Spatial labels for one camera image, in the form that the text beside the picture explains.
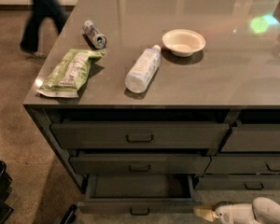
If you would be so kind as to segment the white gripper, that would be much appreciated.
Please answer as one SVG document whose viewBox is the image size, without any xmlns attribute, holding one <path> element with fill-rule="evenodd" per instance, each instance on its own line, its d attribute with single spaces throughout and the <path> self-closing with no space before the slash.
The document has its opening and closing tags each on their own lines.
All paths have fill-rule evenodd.
<svg viewBox="0 0 280 224">
<path fill-rule="evenodd" d="M 201 205 L 193 208 L 194 215 L 209 222 L 220 220 L 222 224 L 250 224 L 255 220 L 249 203 L 226 203 Z"/>
</svg>

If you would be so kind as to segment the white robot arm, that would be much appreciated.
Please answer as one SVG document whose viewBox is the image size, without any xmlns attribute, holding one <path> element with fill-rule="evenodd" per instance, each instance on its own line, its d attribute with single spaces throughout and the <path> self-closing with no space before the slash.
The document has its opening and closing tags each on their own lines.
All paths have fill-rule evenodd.
<svg viewBox="0 0 280 224">
<path fill-rule="evenodd" d="M 252 203 L 219 202 L 195 206 L 193 213 L 209 222 L 221 224 L 280 224 L 280 204 L 258 197 Z"/>
</svg>

